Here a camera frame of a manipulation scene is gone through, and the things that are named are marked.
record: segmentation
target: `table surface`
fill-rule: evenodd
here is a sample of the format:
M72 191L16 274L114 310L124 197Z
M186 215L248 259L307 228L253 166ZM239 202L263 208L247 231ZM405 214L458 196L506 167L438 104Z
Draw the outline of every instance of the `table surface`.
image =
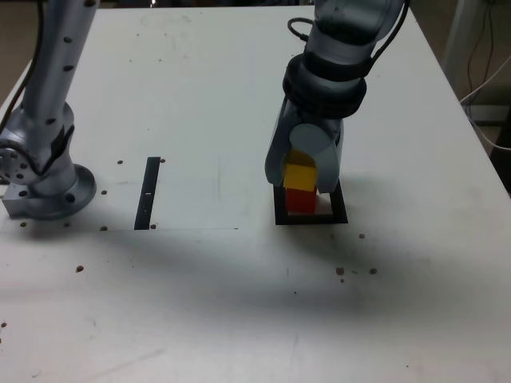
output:
M412 14L345 121L350 223L275 226L286 23L312 15L98 11L68 97L98 193L52 223L2 209L2 383L511 379L511 203Z

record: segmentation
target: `yellow block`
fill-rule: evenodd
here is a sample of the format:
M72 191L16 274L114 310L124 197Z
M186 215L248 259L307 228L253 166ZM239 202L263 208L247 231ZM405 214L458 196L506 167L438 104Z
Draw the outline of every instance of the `yellow block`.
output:
M316 183L316 172L315 167L286 164L284 187L312 192Z
M309 168L315 168L316 166L314 160L309 155L295 148L292 148L287 154L286 164L303 165Z

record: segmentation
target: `black strip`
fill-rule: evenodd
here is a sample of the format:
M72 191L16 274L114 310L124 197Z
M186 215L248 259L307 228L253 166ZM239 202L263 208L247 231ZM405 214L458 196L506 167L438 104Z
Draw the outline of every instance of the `black strip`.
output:
M373 68L373 61L370 57L358 64L340 65L316 56L312 52L303 54L303 64L317 77L334 82L352 81L366 77Z
M332 225L348 223L344 206L343 191L338 181L335 190L330 193L330 203L333 214L321 215L289 215L286 211L286 189L282 186L273 187L273 204L275 207L275 225Z
M299 76L302 59L303 55L299 54L287 64L282 84L286 98L303 111L321 118L337 120L355 114L366 96L366 81L361 78L348 94L329 89L322 83L309 81L309 77Z
M147 164L145 165L141 197L138 201L137 217L135 218L134 227L135 230L149 230L159 170L160 157L148 157Z

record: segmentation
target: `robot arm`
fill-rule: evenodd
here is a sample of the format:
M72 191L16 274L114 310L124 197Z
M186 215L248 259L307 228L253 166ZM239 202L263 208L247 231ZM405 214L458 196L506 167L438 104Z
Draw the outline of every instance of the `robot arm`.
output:
M94 196L92 173L69 156L74 116L65 98L98 5L94 0L48 4L22 103L0 126L0 175L10 181L3 203L11 217L58 219ZM38 9L42 23L42 1Z
M399 31L409 4L410 0L316 2L305 50L289 61L284 76L286 97L265 163L270 184L286 187L288 165L308 166L290 160L299 152L313 159L315 168L315 180L300 190L316 187L321 193L332 193L337 188L343 119L362 104L364 77ZM400 13L394 32L372 57Z
M265 171L271 184L282 185L294 148L313 159L318 190L332 192L339 182L343 119L362 103L364 77L382 52L371 58L374 47L402 11L386 45L392 41L410 0L317 1L304 53L287 67L286 97ZM0 124L0 175L11 181L3 203L11 217L58 219L82 209L95 194L92 173L69 155L74 117L65 98L98 5L49 2L22 103L10 112L15 97L9 119ZM38 9L42 19L42 0Z

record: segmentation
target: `red block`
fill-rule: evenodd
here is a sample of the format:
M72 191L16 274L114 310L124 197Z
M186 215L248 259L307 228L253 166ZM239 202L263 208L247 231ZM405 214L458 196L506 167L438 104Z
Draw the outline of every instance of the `red block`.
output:
M292 213L314 214L316 210L316 187L314 191L286 189L286 210Z

